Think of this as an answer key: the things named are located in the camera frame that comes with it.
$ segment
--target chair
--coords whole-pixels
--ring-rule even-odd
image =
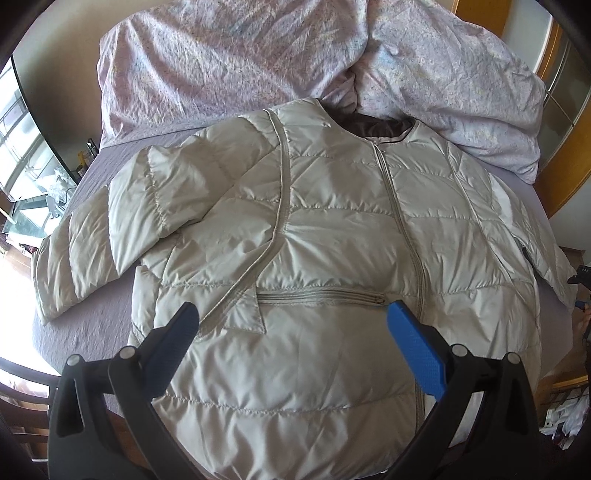
[[[37,397],[17,391],[0,382],[0,395],[16,401],[10,403],[0,398],[0,471],[13,472],[7,478],[31,478],[47,480],[47,458],[31,459],[23,444],[37,446],[47,444],[49,411],[56,394],[60,377],[48,375],[17,365],[0,358],[0,369],[17,377],[49,387],[48,397]],[[44,405],[47,408],[36,410],[26,408],[23,403]]]

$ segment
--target silver bolt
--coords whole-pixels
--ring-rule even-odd
[[[507,360],[511,362],[513,365],[519,365],[521,362],[521,358],[515,352],[509,352],[507,354]]]
[[[124,346],[119,351],[119,356],[124,360],[127,360],[128,358],[131,358],[134,355],[135,355],[135,347],[134,346]]]
[[[66,363],[68,365],[70,365],[71,367],[73,367],[74,365],[77,365],[79,361],[80,361],[80,355],[75,353],[74,355],[70,355],[68,357],[68,360],[66,361]]]
[[[455,356],[466,356],[468,354],[468,349],[461,343],[456,343],[454,346],[452,346],[452,353]]]

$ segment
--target jacket's right sleeve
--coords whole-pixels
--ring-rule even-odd
[[[233,132],[231,142],[228,132]],[[249,121],[236,118],[201,131],[181,147],[140,151],[110,185],[65,217],[33,256],[42,324],[119,278],[161,238],[200,221],[274,148]]]

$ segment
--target purple bed sheet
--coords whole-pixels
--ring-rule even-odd
[[[184,130],[144,138],[104,148],[78,185],[67,212],[73,211],[98,188],[109,183],[119,169],[139,150],[150,145],[171,147],[188,138],[195,130]],[[514,173],[481,162],[489,172],[503,180],[535,212],[540,223],[551,233],[550,223],[533,187]],[[33,344],[40,355],[58,372],[67,357],[79,353],[87,360],[110,358],[127,344],[131,330],[131,293],[135,268],[91,294],[60,317],[43,327],[36,316]],[[542,373],[558,363],[572,346],[569,310],[543,280],[538,281],[541,303]],[[109,408],[119,411],[114,398]]]

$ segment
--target puffer jacket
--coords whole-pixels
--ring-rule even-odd
[[[388,303],[475,355],[519,353],[536,382],[534,271],[574,302],[554,239],[472,157],[418,121],[359,138],[312,99],[139,152],[35,254],[42,320],[138,258],[131,343],[183,302],[199,309],[154,406],[223,479],[342,480],[393,462],[424,399]]]

